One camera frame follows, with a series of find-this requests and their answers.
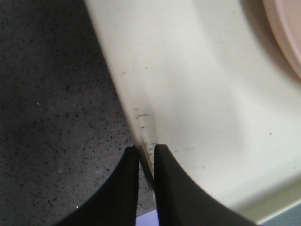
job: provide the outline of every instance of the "white surface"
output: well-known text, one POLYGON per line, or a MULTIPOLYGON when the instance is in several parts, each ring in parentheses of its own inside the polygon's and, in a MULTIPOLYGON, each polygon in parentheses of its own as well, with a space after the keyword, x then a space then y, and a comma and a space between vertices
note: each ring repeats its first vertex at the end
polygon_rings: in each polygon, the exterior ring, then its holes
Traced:
POLYGON ((136 226, 159 226, 157 211, 153 210, 138 216, 136 219, 136 226))
POLYGON ((277 42, 292 67, 301 76, 301 1, 263 2, 277 42))
POLYGON ((301 83, 261 0, 86 4, 138 146, 253 221, 300 201, 301 83))

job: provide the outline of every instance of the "speckled surface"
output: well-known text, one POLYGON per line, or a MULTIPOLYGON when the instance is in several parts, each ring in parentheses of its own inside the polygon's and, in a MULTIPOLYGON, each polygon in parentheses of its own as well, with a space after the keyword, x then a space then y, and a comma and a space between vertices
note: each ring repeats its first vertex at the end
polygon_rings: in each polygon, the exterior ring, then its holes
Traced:
MULTIPOLYGON (((0 225, 50 225, 133 141, 84 3, 0 5, 0 225)), ((154 209, 140 174, 138 214, 154 209)))

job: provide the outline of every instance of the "gray speckled floor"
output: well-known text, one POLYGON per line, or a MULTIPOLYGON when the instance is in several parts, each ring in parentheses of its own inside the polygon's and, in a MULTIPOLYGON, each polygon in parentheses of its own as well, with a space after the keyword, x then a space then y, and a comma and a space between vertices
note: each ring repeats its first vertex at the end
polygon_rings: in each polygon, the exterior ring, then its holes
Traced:
MULTIPOLYGON (((0 5, 0 225, 50 225, 133 141, 84 3, 0 5)), ((154 203, 142 173, 139 182, 141 214, 154 203)))

